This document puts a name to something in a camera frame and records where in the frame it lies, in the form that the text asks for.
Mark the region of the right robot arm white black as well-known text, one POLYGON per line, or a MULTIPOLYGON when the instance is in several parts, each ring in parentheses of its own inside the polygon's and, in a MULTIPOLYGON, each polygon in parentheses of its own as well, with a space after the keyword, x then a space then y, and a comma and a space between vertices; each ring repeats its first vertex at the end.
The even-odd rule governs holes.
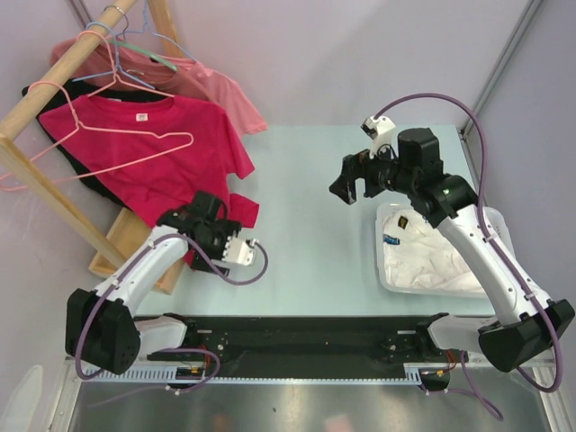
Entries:
POLYGON ((575 317, 574 308, 538 287, 488 226, 468 182, 445 173, 431 129, 403 130, 395 147, 380 143, 345 156, 329 190, 352 204, 359 179, 366 198, 385 190, 407 196, 412 208, 459 252, 494 309, 494 316, 485 319, 438 313, 422 322, 415 338, 422 359, 436 361, 446 350, 474 352, 507 373, 557 343, 575 317))

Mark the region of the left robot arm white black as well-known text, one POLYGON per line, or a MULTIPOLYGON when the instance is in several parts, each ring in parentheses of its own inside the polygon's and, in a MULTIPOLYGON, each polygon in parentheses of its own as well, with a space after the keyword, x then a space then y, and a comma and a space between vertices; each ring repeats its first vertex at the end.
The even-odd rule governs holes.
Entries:
POLYGON ((93 290, 75 290, 67 301, 66 352, 84 363, 122 374, 140 356, 169 350, 193 357, 199 338, 183 319, 163 315, 136 321, 134 314, 159 278, 189 251, 216 275, 228 275, 219 262, 249 266, 254 242, 240 237, 241 225, 229 220, 224 203, 199 192, 187 205, 164 212, 148 238, 108 279, 93 290))

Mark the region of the magenta t shirt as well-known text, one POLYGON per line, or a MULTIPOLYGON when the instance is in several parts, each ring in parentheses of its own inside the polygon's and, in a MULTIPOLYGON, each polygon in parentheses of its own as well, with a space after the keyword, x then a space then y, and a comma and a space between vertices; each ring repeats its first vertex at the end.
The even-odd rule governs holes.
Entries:
POLYGON ((258 203, 232 193, 227 178, 254 166, 228 115, 215 103, 173 96, 150 103, 82 95, 40 116, 41 126, 147 225, 216 195, 228 217, 252 228, 258 203))

